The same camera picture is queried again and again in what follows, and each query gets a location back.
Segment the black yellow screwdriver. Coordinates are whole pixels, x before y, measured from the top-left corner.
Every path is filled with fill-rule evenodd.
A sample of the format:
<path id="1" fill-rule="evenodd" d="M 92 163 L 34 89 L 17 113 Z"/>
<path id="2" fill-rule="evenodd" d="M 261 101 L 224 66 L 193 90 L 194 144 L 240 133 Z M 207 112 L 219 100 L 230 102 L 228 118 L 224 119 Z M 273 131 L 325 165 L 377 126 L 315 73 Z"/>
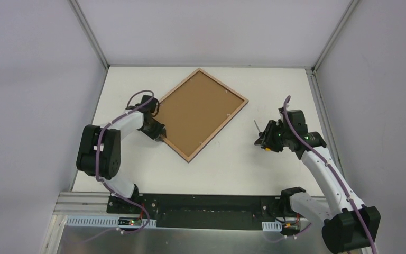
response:
<path id="1" fill-rule="evenodd" d="M 262 132 L 262 131 L 264 131 L 264 130 L 260 130 L 260 129 L 259 129 L 259 126 L 258 126 L 258 124 L 257 124 L 256 121 L 254 121 L 254 123 L 255 123 L 255 126 L 256 126 L 257 130 L 258 130 L 258 137 L 259 137 L 259 132 Z M 271 148 L 270 148 L 270 147 L 260 147 L 260 148 L 263 149 L 263 150 L 265 150 L 265 151 L 271 151 Z"/>

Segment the blue wooden picture frame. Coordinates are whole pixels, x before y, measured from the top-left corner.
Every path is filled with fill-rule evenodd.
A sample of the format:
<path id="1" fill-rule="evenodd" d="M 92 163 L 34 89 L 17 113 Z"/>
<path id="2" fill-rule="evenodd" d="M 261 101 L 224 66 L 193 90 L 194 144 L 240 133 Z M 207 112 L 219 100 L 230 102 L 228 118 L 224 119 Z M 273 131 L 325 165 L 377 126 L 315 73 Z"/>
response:
<path id="1" fill-rule="evenodd" d="M 186 162 L 248 104 L 248 99 L 197 68 L 160 100 L 155 119 L 165 125 L 162 140 Z"/>

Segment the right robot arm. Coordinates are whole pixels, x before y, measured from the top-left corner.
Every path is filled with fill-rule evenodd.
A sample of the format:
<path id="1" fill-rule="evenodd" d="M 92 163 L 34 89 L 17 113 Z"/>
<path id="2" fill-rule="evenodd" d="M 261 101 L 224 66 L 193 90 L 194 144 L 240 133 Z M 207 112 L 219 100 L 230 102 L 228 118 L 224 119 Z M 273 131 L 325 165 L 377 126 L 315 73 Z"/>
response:
<path id="1" fill-rule="evenodd" d="M 273 152 L 288 148 L 309 169 L 327 205 L 322 205 L 301 187 L 285 189 L 278 202 L 280 217 L 296 213 L 319 227 L 325 246 L 331 253 L 370 248 L 377 253 L 375 239 L 381 215 L 375 206 L 367 206 L 341 175 L 326 142 L 318 132 L 309 132 L 301 110 L 279 109 L 280 119 L 270 120 L 256 146 Z"/>

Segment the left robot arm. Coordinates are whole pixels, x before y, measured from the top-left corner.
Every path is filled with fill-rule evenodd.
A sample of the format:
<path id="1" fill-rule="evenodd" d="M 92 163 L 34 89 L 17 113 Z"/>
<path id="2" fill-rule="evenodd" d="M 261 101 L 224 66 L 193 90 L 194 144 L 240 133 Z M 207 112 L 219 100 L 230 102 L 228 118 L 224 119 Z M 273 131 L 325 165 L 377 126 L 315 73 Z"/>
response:
<path id="1" fill-rule="evenodd" d="M 136 131 L 154 141 L 165 138 L 165 125 L 154 117 L 160 102 L 151 90 L 141 90 L 130 97 L 123 113 L 101 125 L 86 125 L 82 131 L 76 167 L 95 178 L 113 195 L 121 198 L 120 207 L 127 214 L 139 210 L 139 190 L 135 183 L 118 176 L 121 167 L 121 142 Z"/>

